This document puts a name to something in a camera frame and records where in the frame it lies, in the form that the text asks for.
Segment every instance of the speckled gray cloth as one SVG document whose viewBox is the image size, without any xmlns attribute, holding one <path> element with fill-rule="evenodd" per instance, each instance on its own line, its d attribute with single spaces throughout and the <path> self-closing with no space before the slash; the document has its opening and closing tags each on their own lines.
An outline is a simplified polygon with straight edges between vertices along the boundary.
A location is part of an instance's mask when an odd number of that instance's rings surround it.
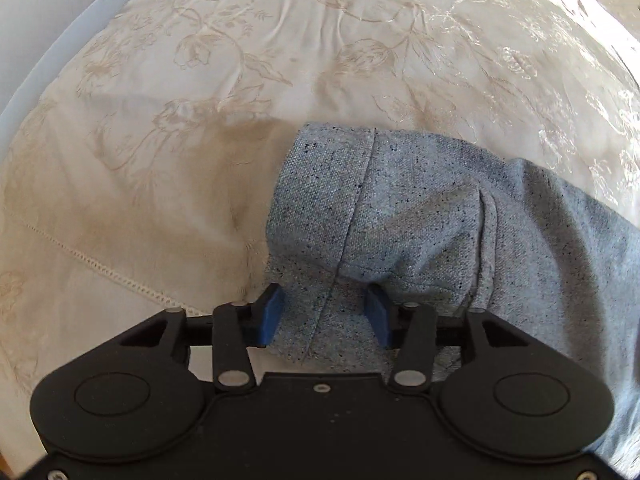
<svg viewBox="0 0 640 480">
<path fill-rule="evenodd" d="M 308 124 L 271 205 L 269 278 L 287 293 L 273 347 L 334 370 L 390 370 L 363 284 L 441 314 L 487 308 L 612 389 L 606 458 L 640 428 L 640 232 L 526 160 L 420 132 Z M 456 357 L 438 357 L 446 375 Z"/>
</svg>

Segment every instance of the screw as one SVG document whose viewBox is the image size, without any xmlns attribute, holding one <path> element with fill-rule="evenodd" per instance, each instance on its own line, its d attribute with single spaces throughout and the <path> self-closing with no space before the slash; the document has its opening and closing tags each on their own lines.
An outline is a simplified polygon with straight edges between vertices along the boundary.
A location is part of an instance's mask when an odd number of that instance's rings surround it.
<svg viewBox="0 0 640 480">
<path fill-rule="evenodd" d="M 47 480 L 68 480 L 66 475 L 62 471 L 58 471 L 54 469 L 53 471 L 49 471 L 47 475 Z"/>
<path fill-rule="evenodd" d="M 418 370 L 402 370 L 394 375 L 394 381 L 400 386 L 421 386 L 427 377 Z"/>
<path fill-rule="evenodd" d="M 319 383 L 314 386 L 314 391 L 319 394 L 328 394 L 331 391 L 331 386 L 324 383 Z"/>
<path fill-rule="evenodd" d="M 242 370 L 228 370 L 218 376 L 218 382 L 229 388 L 239 388 L 249 383 L 249 374 Z"/>
</svg>

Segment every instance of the gray fabric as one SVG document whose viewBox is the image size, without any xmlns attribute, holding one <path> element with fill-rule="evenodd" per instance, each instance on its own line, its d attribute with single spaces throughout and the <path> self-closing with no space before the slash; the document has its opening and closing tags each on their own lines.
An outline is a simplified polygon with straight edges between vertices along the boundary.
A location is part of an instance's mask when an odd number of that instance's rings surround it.
<svg viewBox="0 0 640 480">
<path fill-rule="evenodd" d="M 420 132 L 309 124 L 267 226 L 287 293 L 273 348 L 334 370 L 388 373 L 362 284 L 441 314 L 487 308 L 603 378 L 616 416 L 601 454 L 640 428 L 640 232 L 526 160 Z M 436 373 L 456 366 L 451 351 Z"/>
</svg>

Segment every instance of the silver rivet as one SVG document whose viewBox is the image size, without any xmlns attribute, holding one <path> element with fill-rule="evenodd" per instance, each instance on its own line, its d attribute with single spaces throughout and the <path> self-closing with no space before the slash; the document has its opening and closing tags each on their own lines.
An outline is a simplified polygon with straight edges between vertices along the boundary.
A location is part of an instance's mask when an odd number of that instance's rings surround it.
<svg viewBox="0 0 640 480">
<path fill-rule="evenodd" d="M 324 383 L 319 383 L 314 386 L 314 391 L 319 394 L 328 394 L 331 391 L 331 386 Z"/>
<path fill-rule="evenodd" d="M 229 388 L 238 388 L 249 383 L 249 374 L 242 370 L 228 370 L 218 376 L 218 382 Z"/>
<path fill-rule="evenodd" d="M 394 381 L 400 386 L 420 386 L 427 381 L 427 377 L 418 370 L 402 370 L 394 375 Z"/>
<path fill-rule="evenodd" d="M 58 471 L 57 469 L 55 469 L 53 471 L 49 471 L 47 480 L 68 480 L 68 478 L 62 471 Z"/>
</svg>

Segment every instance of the white panel edge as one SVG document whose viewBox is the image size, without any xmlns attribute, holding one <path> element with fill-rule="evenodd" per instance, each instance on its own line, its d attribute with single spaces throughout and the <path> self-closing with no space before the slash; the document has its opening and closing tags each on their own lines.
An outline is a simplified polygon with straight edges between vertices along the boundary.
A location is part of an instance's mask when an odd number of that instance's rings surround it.
<svg viewBox="0 0 640 480">
<path fill-rule="evenodd" d="M 4 160 L 20 124 L 38 103 L 47 86 L 128 1 L 95 0 L 44 53 L 0 114 L 0 160 Z"/>
</svg>

